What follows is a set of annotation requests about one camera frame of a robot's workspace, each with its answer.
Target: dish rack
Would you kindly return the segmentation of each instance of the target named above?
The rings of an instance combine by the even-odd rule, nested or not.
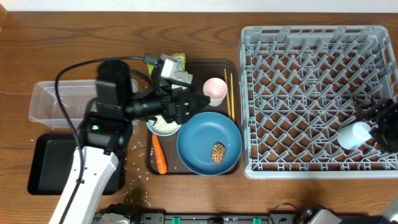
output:
[[[238,52],[246,177],[398,177],[397,154],[373,139],[352,151],[336,140],[356,119],[355,107],[396,102],[398,71],[384,27],[245,27]]]

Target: brown food item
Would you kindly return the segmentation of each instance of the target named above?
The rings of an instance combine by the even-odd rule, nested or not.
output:
[[[221,164],[225,156],[225,147],[221,143],[217,143],[213,146],[213,152],[211,153],[211,160],[215,164]]]

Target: blue plate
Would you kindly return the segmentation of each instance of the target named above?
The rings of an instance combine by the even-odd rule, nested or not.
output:
[[[213,146],[222,143],[226,152],[221,164],[211,160]],[[182,162],[201,175],[219,175],[232,168],[242,151],[238,127],[226,116],[204,112],[185,123],[177,137],[177,152]]]

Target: wooden chopstick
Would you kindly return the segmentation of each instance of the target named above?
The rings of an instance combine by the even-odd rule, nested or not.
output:
[[[227,88],[226,88],[226,101],[227,101],[227,104],[228,104],[228,116],[231,119],[231,105],[230,105],[230,102],[229,102],[229,91],[228,91],[228,81],[227,81],[227,76],[226,76],[226,68],[224,68],[224,75],[225,75],[225,83],[226,83],[226,86],[227,86]]]
[[[232,79],[231,73],[231,109],[232,109],[232,121],[235,123],[235,108],[234,108],[234,80]]]

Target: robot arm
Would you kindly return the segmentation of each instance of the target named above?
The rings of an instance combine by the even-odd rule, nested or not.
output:
[[[132,135],[133,119],[148,120],[161,114],[167,122],[182,124],[209,104],[208,96],[182,93],[173,97],[173,81],[160,76],[163,67],[161,59],[151,55],[147,55],[148,58],[155,69],[151,80],[146,78],[152,86],[142,93],[132,92],[130,68],[125,62],[110,60],[99,65],[96,80],[98,97],[95,99],[97,111],[88,108],[78,129],[85,165],[83,178],[75,187],[81,166],[80,152],[76,149],[67,184],[50,223],[91,223],[105,185],[125,154]],[[72,203],[68,206],[75,190]]]

